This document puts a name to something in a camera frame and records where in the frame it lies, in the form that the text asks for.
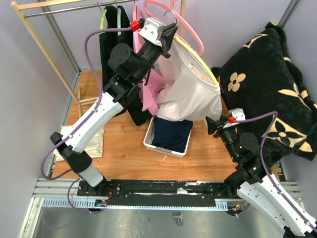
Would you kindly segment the yellow hanger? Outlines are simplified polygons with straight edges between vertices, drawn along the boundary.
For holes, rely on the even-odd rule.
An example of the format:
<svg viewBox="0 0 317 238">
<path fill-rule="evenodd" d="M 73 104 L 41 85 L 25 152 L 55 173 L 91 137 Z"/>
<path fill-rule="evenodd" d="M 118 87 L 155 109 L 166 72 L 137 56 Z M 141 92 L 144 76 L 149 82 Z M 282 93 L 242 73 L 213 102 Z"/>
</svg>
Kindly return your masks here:
<svg viewBox="0 0 317 238">
<path fill-rule="evenodd" d="M 216 77 L 213 75 L 213 73 L 211 72 L 211 70 L 208 68 L 208 66 L 206 65 L 206 63 L 203 61 L 203 59 L 201 58 L 201 56 L 204 54 L 204 45 L 203 42 L 201 41 L 201 39 L 199 38 L 199 36 L 197 35 L 197 33 L 195 32 L 195 30 L 189 25 L 189 23 L 179 14 L 177 13 L 173 8 L 169 8 L 166 9 L 166 12 L 164 13 L 164 15 L 167 12 L 171 12 L 175 19 L 176 19 L 176 23 L 179 23 L 180 27 L 185 27 L 190 33 L 191 35 L 194 37 L 194 39 L 196 40 L 196 42 L 199 45 L 199 52 L 196 52 L 190 44 L 188 44 L 183 38 L 182 38 L 182 33 L 181 30 L 179 30 L 179 33 L 176 33 L 173 37 L 173 40 L 179 45 L 181 46 L 184 50 L 186 50 L 199 64 L 200 66 L 206 71 L 208 77 L 211 79 L 212 84 L 214 84 L 215 86 L 219 86 L 218 81 L 216 80 Z"/>
</svg>

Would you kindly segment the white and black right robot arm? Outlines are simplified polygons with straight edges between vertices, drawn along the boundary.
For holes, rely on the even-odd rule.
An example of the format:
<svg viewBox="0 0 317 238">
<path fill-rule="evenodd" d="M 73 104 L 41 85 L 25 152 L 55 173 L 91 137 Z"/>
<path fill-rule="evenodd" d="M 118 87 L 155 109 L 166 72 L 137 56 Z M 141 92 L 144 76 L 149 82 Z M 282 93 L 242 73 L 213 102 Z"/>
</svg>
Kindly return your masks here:
<svg viewBox="0 0 317 238">
<path fill-rule="evenodd" d="M 220 138 L 236 171 L 224 183 L 229 198 L 239 197 L 262 213 L 285 238 L 315 238 L 317 221 L 285 190 L 264 161 L 264 143 L 252 133 L 238 135 L 233 116 L 206 117 L 208 133 Z"/>
</svg>

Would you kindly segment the navy blue t shirt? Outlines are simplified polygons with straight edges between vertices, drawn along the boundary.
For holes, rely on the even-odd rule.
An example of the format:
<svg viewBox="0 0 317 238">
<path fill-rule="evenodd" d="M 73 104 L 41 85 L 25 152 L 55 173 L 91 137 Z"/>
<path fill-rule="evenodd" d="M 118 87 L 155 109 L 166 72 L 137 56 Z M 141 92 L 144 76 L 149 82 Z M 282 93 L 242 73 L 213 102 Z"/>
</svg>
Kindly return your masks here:
<svg viewBox="0 0 317 238">
<path fill-rule="evenodd" d="M 192 127 L 193 122 L 188 120 L 168 121 L 155 118 L 152 145 L 183 153 Z"/>
</svg>

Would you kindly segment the white t shirt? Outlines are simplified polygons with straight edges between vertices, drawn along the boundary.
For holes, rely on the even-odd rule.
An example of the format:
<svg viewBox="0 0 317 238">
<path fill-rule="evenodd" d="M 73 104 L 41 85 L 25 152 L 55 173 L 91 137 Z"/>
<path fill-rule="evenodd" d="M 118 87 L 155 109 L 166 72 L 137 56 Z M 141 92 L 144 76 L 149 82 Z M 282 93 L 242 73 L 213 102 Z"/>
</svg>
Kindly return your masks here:
<svg viewBox="0 0 317 238">
<path fill-rule="evenodd" d="M 158 59 L 165 86 L 156 97 L 156 116 L 169 121 L 218 120 L 222 112 L 220 86 L 212 84 L 200 64 L 174 40 L 169 54 L 168 59 Z"/>
</svg>

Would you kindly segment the pink plastic hanger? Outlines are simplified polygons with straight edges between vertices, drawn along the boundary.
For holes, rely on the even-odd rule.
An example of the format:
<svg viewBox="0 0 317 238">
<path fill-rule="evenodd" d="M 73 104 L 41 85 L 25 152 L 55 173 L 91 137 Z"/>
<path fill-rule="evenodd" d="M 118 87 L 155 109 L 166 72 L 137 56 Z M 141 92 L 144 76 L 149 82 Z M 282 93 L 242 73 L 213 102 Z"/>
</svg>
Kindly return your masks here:
<svg viewBox="0 0 317 238">
<path fill-rule="evenodd" d="M 196 31 L 192 28 L 192 26 L 185 20 L 185 7 L 186 7 L 186 1 L 185 0 L 181 0 L 181 4 L 180 4 L 180 11 L 177 11 L 175 9 L 175 3 L 176 0 L 169 0 L 168 1 L 169 4 L 165 4 L 160 0 L 145 0 L 143 3 L 143 8 L 145 10 L 145 13 L 147 14 L 147 16 L 149 17 L 153 17 L 155 19 L 158 19 L 158 15 L 152 13 L 149 10 L 149 5 L 154 5 L 157 6 L 161 9 L 164 10 L 164 15 L 166 13 L 170 13 L 172 15 L 172 17 L 174 18 L 174 23 L 176 24 L 176 26 L 178 27 L 176 36 L 178 38 L 180 38 L 181 40 L 183 40 L 189 47 L 191 47 L 199 56 L 202 56 L 205 52 L 205 48 L 204 48 L 204 44 L 202 42 L 202 40 L 200 39 L 200 37 L 198 36 L 198 34 L 196 33 Z M 188 43 L 185 39 L 184 39 L 184 30 L 187 30 L 191 36 L 194 38 L 194 40 L 196 41 L 198 48 L 194 48 L 190 43 Z"/>
</svg>

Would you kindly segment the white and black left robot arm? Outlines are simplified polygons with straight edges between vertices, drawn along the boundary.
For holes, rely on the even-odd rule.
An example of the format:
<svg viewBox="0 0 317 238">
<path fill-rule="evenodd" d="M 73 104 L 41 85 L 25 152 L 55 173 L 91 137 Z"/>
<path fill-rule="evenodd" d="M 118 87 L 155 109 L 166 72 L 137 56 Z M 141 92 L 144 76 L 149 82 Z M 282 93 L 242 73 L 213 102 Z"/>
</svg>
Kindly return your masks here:
<svg viewBox="0 0 317 238">
<path fill-rule="evenodd" d="M 164 25 L 152 17 L 141 18 L 131 22 L 130 27 L 121 28 L 121 32 L 138 31 L 144 44 L 137 53 L 125 43 L 117 44 L 107 62 L 114 76 L 100 90 L 96 103 L 77 121 L 67 136 L 58 132 L 51 135 L 54 148 L 71 170 L 88 183 L 89 191 L 95 196 L 105 193 L 106 179 L 93 164 L 85 148 L 100 128 L 127 109 L 140 92 L 138 85 L 148 80 L 157 59 L 160 56 L 170 57 L 168 51 L 177 29 L 175 23 Z"/>
</svg>

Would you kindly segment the pink hanger with metal hook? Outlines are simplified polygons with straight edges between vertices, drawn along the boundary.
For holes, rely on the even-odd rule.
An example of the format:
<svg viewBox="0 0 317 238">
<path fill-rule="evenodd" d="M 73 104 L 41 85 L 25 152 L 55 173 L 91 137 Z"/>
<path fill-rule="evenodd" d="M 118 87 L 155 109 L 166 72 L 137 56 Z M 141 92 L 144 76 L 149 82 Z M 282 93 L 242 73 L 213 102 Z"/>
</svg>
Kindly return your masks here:
<svg viewBox="0 0 317 238">
<path fill-rule="evenodd" d="M 134 3 L 133 5 L 133 20 L 139 20 L 141 17 L 143 17 L 143 13 L 140 9 L 140 7 Z M 144 44 L 143 38 L 139 35 L 139 30 L 133 32 L 133 45 L 134 45 L 134 51 L 137 53 L 139 49 Z"/>
</svg>

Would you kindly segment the pink t shirt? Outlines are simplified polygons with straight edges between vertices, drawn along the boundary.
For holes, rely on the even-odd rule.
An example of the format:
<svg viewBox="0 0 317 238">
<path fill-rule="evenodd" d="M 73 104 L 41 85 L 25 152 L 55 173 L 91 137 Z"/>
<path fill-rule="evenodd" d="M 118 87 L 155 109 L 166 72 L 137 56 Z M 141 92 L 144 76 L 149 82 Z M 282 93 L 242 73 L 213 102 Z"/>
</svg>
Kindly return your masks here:
<svg viewBox="0 0 317 238">
<path fill-rule="evenodd" d="M 159 110 L 156 97 L 158 93 L 165 86 L 165 80 L 154 69 L 151 69 L 148 83 L 139 84 L 141 91 L 139 93 L 142 102 L 142 111 L 149 111 L 149 113 L 155 116 Z"/>
</svg>

